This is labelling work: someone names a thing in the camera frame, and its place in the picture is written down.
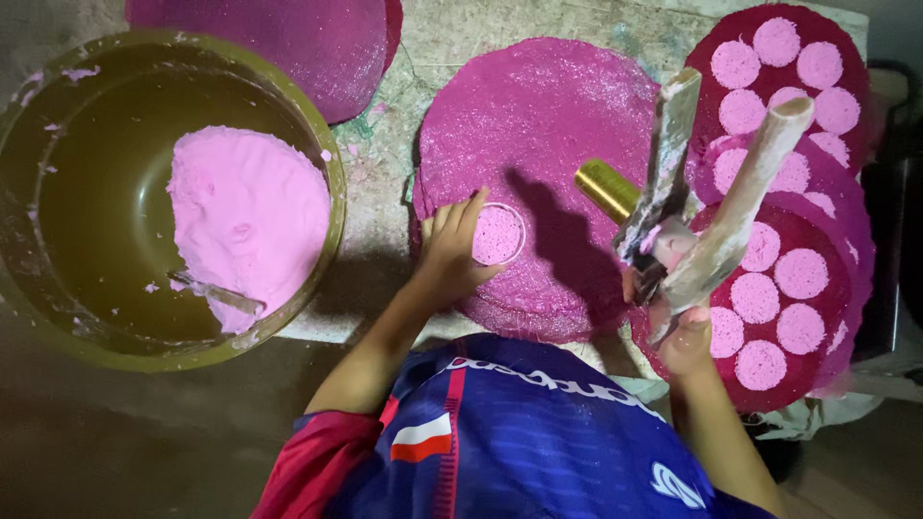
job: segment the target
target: pink dough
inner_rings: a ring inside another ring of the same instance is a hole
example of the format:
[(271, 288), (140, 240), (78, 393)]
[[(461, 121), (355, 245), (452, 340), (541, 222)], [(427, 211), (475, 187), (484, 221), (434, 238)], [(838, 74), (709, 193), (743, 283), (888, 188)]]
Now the pink dough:
[(760, 57), (743, 42), (724, 42), (712, 54), (712, 74), (723, 87), (742, 89), (760, 75)]
[(753, 35), (753, 50), (766, 65), (786, 66), (795, 61), (801, 50), (795, 23), (781, 17), (763, 22)]
[(782, 167), (779, 168), (779, 173), (776, 174), (775, 180), (769, 186), (769, 192), (804, 193), (805, 189), (808, 188), (809, 180), (808, 159), (801, 153), (792, 151), (782, 160)]
[[(206, 127), (174, 146), (173, 200), (179, 255), (198, 281), (266, 303), (289, 300), (314, 269), (330, 220), (323, 174), (272, 135)], [(209, 301), (222, 332), (256, 318)]]
[(830, 153), (844, 168), (849, 169), (849, 148), (842, 139), (829, 131), (820, 131), (808, 135), (822, 150)]
[(756, 131), (765, 116), (766, 107), (754, 91), (732, 91), (718, 108), (718, 120), (731, 135)]
[(734, 373), (749, 390), (774, 388), (785, 376), (785, 353), (769, 341), (750, 341), (740, 350)]
[(712, 356), (728, 358), (744, 345), (744, 321), (727, 308), (712, 308)]
[(745, 158), (747, 158), (746, 148), (734, 148), (722, 151), (718, 159), (714, 161), (714, 186), (722, 195), (726, 195), (727, 190), (731, 188)]
[(513, 259), (520, 249), (524, 229), (521, 220), (509, 209), (487, 205), (477, 217), (472, 258), (482, 265), (495, 265)]
[(843, 135), (859, 122), (861, 109), (849, 91), (833, 87), (817, 94), (814, 102), (817, 123), (834, 135)]
[(766, 223), (754, 222), (747, 243), (747, 254), (740, 261), (740, 267), (750, 272), (765, 271), (779, 257), (780, 246), (779, 233), (775, 229)]
[(833, 200), (827, 195), (812, 191), (810, 193), (805, 193), (805, 198), (810, 200), (810, 203), (823, 209), (823, 211), (827, 213), (827, 216), (836, 218), (836, 208), (833, 205)]
[(809, 248), (788, 251), (775, 264), (775, 282), (786, 296), (810, 299), (827, 287), (827, 262)]
[(779, 314), (775, 335), (786, 351), (805, 355), (816, 350), (823, 341), (823, 318), (814, 308), (795, 303)]
[(797, 71), (809, 87), (829, 89), (843, 76), (843, 57), (832, 43), (811, 43), (798, 55)]
[(745, 322), (763, 324), (779, 313), (779, 291), (769, 276), (748, 272), (731, 285), (731, 304)]

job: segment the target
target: pink circle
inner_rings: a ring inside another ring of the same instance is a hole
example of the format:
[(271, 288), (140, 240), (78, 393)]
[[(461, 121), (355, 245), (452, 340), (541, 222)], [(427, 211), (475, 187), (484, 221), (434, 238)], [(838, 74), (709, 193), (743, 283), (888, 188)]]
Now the pink circle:
[(811, 139), (822, 150), (830, 153), (844, 168), (849, 169), (849, 148), (846, 147), (846, 143), (842, 139), (829, 131), (812, 133), (808, 135), (808, 139)]
[(718, 120), (731, 135), (755, 131), (765, 116), (766, 107), (754, 91), (731, 91), (718, 107)]
[(834, 219), (836, 218), (836, 207), (833, 205), (833, 200), (827, 195), (811, 191), (810, 193), (805, 193), (805, 198), (808, 199), (810, 203), (823, 209), (823, 211), (827, 213), (827, 216)]
[(810, 299), (827, 287), (827, 262), (809, 248), (789, 250), (775, 264), (775, 282), (786, 296)]
[(522, 244), (524, 229), (516, 212), (502, 204), (487, 204), (477, 217), (472, 258), (482, 265), (512, 261)]
[(801, 50), (795, 23), (785, 18), (763, 22), (753, 35), (753, 50), (766, 65), (786, 66), (795, 61)]
[(817, 94), (814, 106), (817, 123), (835, 135), (843, 135), (859, 122), (861, 108), (856, 96), (839, 87)]
[(723, 151), (718, 155), (718, 160), (714, 161), (714, 186), (722, 195), (726, 195), (727, 190), (731, 188), (737, 171), (740, 170), (740, 165), (744, 163), (746, 157), (746, 148), (734, 148)]
[(712, 308), (712, 356), (727, 358), (744, 345), (744, 321), (733, 310)]
[(849, 332), (849, 329), (846, 328), (846, 322), (841, 320), (840, 327), (836, 330), (836, 333), (833, 334), (833, 342), (830, 343), (830, 347), (827, 348), (827, 355), (832, 353), (836, 348), (840, 347), (840, 344), (842, 344), (843, 340), (846, 338), (847, 332)]
[(769, 192), (804, 193), (808, 188), (808, 180), (810, 180), (808, 158), (797, 151), (792, 151), (782, 160), (782, 166), (779, 167), (779, 173), (769, 186)]
[(823, 341), (823, 318), (814, 308), (795, 303), (779, 314), (775, 335), (779, 345), (789, 353), (805, 355), (816, 350)]
[(798, 55), (797, 71), (809, 87), (829, 89), (843, 76), (843, 57), (830, 42), (810, 43)]
[(742, 89), (760, 75), (760, 57), (743, 42), (724, 42), (712, 54), (712, 74), (728, 89)]
[(763, 222), (754, 222), (750, 230), (750, 240), (747, 242), (747, 254), (740, 261), (740, 266), (745, 271), (763, 272), (773, 266), (779, 257), (781, 246), (779, 233)]
[(774, 388), (785, 376), (785, 353), (769, 341), (750, 341), (740, 350), (734, 372), (749, 390)]
[(745, 322), (763, 324), (779, 313), (779, 291), (769, 276), (748, 272), (731, 285), (731, 304)]

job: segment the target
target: magenta round sheet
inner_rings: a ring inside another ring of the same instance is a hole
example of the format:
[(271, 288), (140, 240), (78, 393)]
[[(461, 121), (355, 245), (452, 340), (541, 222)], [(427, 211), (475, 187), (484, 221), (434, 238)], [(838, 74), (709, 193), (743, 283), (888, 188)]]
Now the magenta round sheet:
[(418, 219), (480, 186), (510, 205), (525, 245), (462, 303), (488, 330), (551, 343), (612, 330), (626, 309), (610, 240), (617, 231), (573, 185), (598, 157), (641, 185), (658, 86), (630, 58), (586, 42), (535, 38), (478, 56), (423, 122)]
[[(385, 0), (127, 0), (125, 12), (132, 29), (205, 32), (256, 51), (292, 78), (328, 123), (365, 110), (385, 70), (387, 41), (395, 39)], [(397, 43), (391, 46), (396, 51)]]

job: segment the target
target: jersey logo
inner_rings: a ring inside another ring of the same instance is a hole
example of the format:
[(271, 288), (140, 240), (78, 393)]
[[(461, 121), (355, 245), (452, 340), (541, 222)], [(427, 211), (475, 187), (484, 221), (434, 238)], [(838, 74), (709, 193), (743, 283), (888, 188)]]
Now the jersey logo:
[(420, 426), (398, 431), (391, 443), (391, 461), (417, 463), (432, 454), (448, 454), (452, 447), (449, 413)]
[(673, 471), (666, 468), (660, 462), (653, 463), (653, 481), (651, 486), (661, 494), (667, 497), (677, 498), (683, 501), (683, 504), (692, 510), (701, 510), (705, 508), (705, 502), (701, 500), (699, 491), (693, 489), (683, 480), (678, 478)]

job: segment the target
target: gold cylinder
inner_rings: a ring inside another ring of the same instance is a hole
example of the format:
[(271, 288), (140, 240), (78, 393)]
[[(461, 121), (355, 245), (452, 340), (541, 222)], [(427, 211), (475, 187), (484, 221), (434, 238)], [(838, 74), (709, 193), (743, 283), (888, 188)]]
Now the gold cylinder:
[(599, 159), (583, 163), (574, 174), (574, 184), (619, 225), (628, 220), (641, 195), (634, 184)]

